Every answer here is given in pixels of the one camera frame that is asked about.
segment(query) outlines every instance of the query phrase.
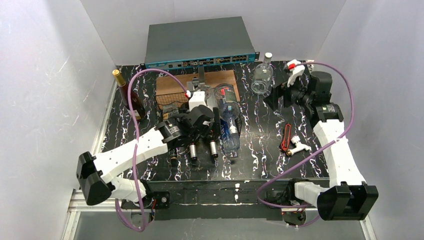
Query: red handle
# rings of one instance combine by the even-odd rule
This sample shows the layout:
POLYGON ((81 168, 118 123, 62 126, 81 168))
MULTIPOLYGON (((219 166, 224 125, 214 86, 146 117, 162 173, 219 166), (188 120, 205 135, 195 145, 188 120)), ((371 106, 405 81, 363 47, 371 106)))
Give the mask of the red handle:
POLYGON ((284 127, 284 135, 283 139, 281 141, 280 149, 283 152, 287 152, 289 150, 290 146, 290 132, 292 131, 292 125, 290 123, 287 123, 284 127))

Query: white wall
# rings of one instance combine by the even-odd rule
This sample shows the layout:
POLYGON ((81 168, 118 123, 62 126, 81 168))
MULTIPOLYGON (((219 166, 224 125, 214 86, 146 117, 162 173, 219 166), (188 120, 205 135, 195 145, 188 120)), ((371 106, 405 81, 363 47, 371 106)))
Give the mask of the white wall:
POLYGON ((0 3, 0 239, 60 239, 114 63, 79 0, 0 3))
POLYGON ((261 58, 314 59, 345 1, 81 0, 117 65, 145 62, 151 24, 234 16, 243 17, 261 58))
MULTIPOLYGON (((378 239, 424 238, 424 2, 348 0, 317 61, 339 68, 354 91, 348 133, 355 161, 379 198, 378 239)), ((335 76, 333 101, 349 100, 335 76)))

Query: bottle cap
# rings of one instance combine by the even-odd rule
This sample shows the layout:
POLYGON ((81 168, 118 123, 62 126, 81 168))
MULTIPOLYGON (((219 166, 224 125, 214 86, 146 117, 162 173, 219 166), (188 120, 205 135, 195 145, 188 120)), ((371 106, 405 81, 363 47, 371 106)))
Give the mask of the bottle cap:
POLYGON ((271 59, 273 57, 273 54, 272 53, 270 53, 270 52, 266 52, 265 53, 265 59, 271 59))
POLYGON ((118 85, 120 87, 124 86, 125 84, 127 84, 125 82, 124 77, 122 77, 121 72, 118 69, 115 69, 112 71, 112 75, 115 77, 115 80, 117 81, 118 85))

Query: clear plastic bottle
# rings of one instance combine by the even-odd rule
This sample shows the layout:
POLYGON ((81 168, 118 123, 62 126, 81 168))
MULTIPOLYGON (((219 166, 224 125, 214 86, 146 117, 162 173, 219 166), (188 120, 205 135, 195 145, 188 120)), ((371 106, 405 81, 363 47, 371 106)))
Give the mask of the clear plastic bottle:
POLYGON ((273 67, 271 66, 272 57, 272 53, 265 53, 263 63, 259 64, 254 69, 251 89, 255 94, 265 94, 271 85, 271 79, 273 78, 274 73, 273 67))
POLYGON ((240 115, 236 93, 231 84, 223 83, 214 88, 216 104, 221 117, 221 139, 224 154, 228 157, 237 156, 240 148, 240 135, 236 118, 240 115))

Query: table surface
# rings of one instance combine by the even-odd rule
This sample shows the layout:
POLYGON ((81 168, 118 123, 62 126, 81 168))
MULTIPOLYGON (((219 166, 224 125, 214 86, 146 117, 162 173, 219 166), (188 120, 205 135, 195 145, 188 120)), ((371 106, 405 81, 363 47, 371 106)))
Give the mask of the table surface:
MULTIPOLYGON (((148 181, 193 181, 193 180, 259 180, 270 179, 283 173, 299 163, 310 153, 307 151, 296 153, 292 157, 285 156, 278 148, 281 143, 283 129, 287 123, 292 126, 291 135, 298 135, 302 143, 306 143, 312 152, 321 145, 312 131, 309 121, 298 106, 283 108, 282 104, 272 111, 264 102, 264 96, 254 94, 250 89, 253 70, 259 62, 236 63, 221 66, 205 67, 205 72, 234 70, 238 91, 240 94, 240 108, 242 114, 242 128, 240 134, 239 158, 235 161, 226 159, 221 153, 217 159, 212 159, 209 145, 197 144, 198 161, 190 161, 188 148, 181 147, 177 162, 171 162, 167 154, 148 159, 137 165, 138 175, 148 181)), ((288 79, 283 71, 286 61, 271 62, 274 68, 273 85, 280 84, 288 79)), ((123 77, 129 82, 131 77, 140 71, 139 65, 123 66, 123 77)), ((171 74, 193 74, 196 68, 170 70, 171 74)), ((307 85, 309 72, 306 69, 304 85, 307 85)), ((139 123, 140 134, 146 133, 158 123, 155 93, 156 78, 163 74, 149 72, 138 77, 134 84, 144 107, 147 119, 139 123)), ((118 88, 113 99, 111 112, 107 122, 102 152, 112 150, 135 138, 134 124, 129 113, 122 104, 118 88)), ((129 178, 132 170, 121 174, 129 178)), ((290 172, 284 178, 327 178, 328 169, 322 154, 312 158, 299 169, 290 172)))

